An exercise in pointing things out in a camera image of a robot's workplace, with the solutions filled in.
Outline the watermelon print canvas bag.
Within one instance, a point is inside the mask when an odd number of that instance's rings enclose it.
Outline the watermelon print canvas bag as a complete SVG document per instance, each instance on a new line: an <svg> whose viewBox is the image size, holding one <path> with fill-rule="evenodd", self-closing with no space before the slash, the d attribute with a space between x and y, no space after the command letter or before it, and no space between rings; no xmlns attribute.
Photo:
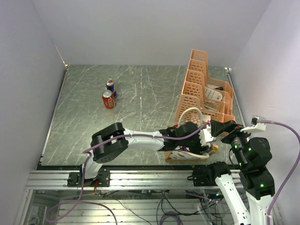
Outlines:
<svg viewBox="0 0 300 225"><path fill-rule="evenodd" d="M196 107L191 107L186 109L181 116L179 117L178 123L175 125L175 127L180 127L183 124L186 124L187 122L190 122L191 119L188 119L187 116L188 114L191 113L192 116L194 115L196 118L196 125L201 127L205 122L202 121L202 112L199 108ZM213 145L215 142L211 144L211 147L204 148L204 152L200 154L194 154L189 151L187 148L181 148L179 147L176 148L176 150L170 151L170 152L165 152L165 161L166 162L171 162L171 161L207 161L208 158L215 154L218 151L213 150Z"/></svg>

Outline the red cola can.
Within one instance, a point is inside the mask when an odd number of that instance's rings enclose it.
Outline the red cola can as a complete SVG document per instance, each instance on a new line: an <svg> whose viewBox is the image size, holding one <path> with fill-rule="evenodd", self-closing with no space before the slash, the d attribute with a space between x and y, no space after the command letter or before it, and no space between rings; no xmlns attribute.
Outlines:
<svg viewBox="0 0 300 225"><path fill-rule="evenodd" d="M115 107L115 101L112 91L105 90L102 93L102 100L104 102L104 105L107 109L112 109Z"/></svg>

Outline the blue silver energy drink can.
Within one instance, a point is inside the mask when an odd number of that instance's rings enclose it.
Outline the blue silver energy drink can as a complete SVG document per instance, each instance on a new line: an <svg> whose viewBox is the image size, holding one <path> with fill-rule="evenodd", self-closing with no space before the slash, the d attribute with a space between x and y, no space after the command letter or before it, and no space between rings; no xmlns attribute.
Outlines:
<svg viewBox="0 0 300 225"><path fill-rule="evenodd" d="M115 88L114 80L113 79L106 80L105 85L106 85L106 89L110 90L113 93L114 98L116 98L117 97L117 91L116 91L116 88Z"/></svg>

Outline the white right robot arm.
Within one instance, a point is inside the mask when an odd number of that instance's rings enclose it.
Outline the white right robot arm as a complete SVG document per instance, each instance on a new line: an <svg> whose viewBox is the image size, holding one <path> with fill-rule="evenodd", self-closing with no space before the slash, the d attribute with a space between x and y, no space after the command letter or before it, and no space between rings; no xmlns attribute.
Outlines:
<svg viewBox="0 0 300 225"><path fill-rule="evenodd" d="M269 207L275 194L275 183L266 168L266 164L272 159L270 144L266 138L250 137L252 133L265 131L266 124L260 117L253 117L249 127L239 125L233 120L211 120L210 127L213 137L218 137L223 132L227 133L221 142L229 144L237 158L240 181L249 204L248 207L245 206L226 163L212 164L213 170L207 173L207 181L220 188L234 224L273 224Z"/></svg>

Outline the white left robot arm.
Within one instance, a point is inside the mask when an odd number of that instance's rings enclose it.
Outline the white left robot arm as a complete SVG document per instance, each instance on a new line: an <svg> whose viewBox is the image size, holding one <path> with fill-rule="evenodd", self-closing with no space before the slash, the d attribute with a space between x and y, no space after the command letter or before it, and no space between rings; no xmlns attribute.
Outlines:
<svg viewBox="0 0 300 225"><path fill-rule="evenodd" d="M200 131L207 123L198 126L187 122L179 127L169 127L155 132L133 131L116 122L94 133L90 148L84 151L88 158L82 164L79 181L91 186L103 164L116 159L125 150L179 151L188 148L192 153L200 151Z"/></svg>

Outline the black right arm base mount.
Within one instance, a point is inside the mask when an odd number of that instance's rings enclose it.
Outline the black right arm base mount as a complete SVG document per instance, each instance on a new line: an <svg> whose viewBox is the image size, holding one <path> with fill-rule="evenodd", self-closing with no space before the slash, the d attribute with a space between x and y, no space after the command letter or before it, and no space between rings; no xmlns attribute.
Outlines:
<svg viewBox="0 0 300 225"><path fill-rule="evenodd" d="M231 175L230 168L225 162L195 165L193 166L192 174L187 177L187 180L192 181L194 187L216 186L215 178L220 178L224 174Z"/></svg>

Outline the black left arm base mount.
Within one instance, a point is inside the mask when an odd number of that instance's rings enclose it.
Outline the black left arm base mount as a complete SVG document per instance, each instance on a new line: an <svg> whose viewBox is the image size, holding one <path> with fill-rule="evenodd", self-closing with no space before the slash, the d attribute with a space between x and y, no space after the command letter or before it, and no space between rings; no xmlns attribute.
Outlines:
<svg viewBox="0 0 300 225"><path fill-rule="evenodd" d="M110 172L106 169L100 169L95 178L84 180L84 187L109 187L110 186ZM81 187L82 186L82 173L71 172L67 179L67 187Z"/></svg>

